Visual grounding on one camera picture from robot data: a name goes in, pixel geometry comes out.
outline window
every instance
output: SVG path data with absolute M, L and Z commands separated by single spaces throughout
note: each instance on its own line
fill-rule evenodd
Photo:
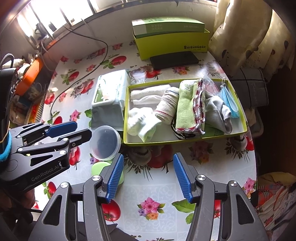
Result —
M 31 44 L 48 36 L 54 40 L 65 31 L 63 26 L 74 26 L 84 19 L 115 5 L 122 7 L 143 0 L 32 0 L 17 16 L 17 21 Z

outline blue face mask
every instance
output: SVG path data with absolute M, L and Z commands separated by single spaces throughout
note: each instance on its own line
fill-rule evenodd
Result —
M 231 118 L 239 117 L 239 109 L 225 86 L 225 78 L 222 79 L 222 85 L 220 90 L 220 98 L 224 101 L 225 105 L 231 110 Z

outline wet wipes package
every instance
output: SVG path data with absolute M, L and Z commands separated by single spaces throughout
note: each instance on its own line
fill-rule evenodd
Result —
M 91 103 L 91 129 L 108 125 L 123 131 L 123 110 L 130 78 L 125 70 L 99 76 Z

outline black phone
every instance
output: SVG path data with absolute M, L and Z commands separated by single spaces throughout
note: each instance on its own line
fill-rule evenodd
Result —
M 198 64 L 199 60 L 191 51 L 167 53 L 150 58 L 153 69 L 166 69 L 176 66 Z

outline white sock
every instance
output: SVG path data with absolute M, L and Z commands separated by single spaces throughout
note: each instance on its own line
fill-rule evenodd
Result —
M 170 87 L 164 92 L 160 103 L 157 105 L 155 116 L 160 119 L 162 123 L 170 125 L 177 112 L 178 101 L 179 88 Z
M 145 96 L 139 100 L 132 99 L 132 102 L 134 105 L 139 105 L 139 104 L 159 104 L 161 101 L 161 96 L 160 95 L 148 95 Z
M 131 92 L 131 99 L 140 100 L 141 98 L 148 95 L 163 96 L 164 92 L 168 88 L 170 88 L 170 85 L 156 85 L 156 86 L 148 87 L 143 90 L 133 90 Z
M 152 108 L 133 108 L 128 112 L 127 131 L 130 135 L 138 135 L 143 142 L 150 141 L 153 137 L 156 126 L 161 124 L 153 113 Z
M 223 100 L 214 95 L 205 100 L 205 123 L 223 131 L 226 134 L 232 132 L 232 123 L 230 120 L 231 111 L 224 104 Z

